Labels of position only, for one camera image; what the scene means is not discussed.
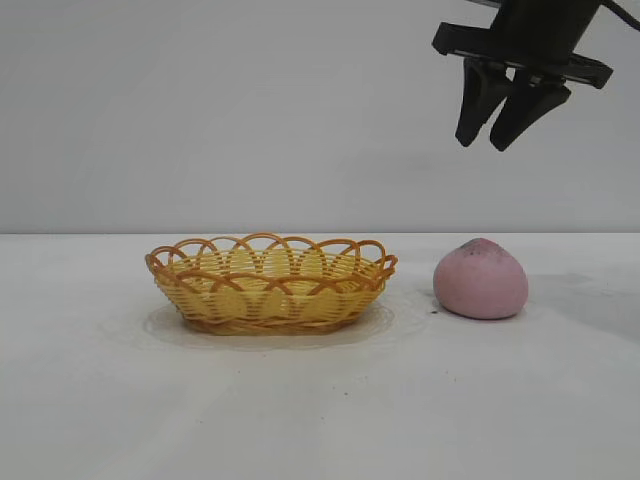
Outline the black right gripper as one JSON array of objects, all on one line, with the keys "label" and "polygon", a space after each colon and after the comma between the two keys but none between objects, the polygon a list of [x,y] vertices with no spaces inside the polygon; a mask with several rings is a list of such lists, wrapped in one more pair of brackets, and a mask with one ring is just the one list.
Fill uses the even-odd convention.
[{"label": "black right gripper", "polygon": [[[505,99],[490,132],[499,151],[569,99],[565,80],[603,88],[613,70],[575,52],[600,5],[586,0],[500,1],[488,28],[441,23],[434,49],[465,57],[455,132],[459,143],[469,147]],[[519,69],[513,81],[506,67]]]}]

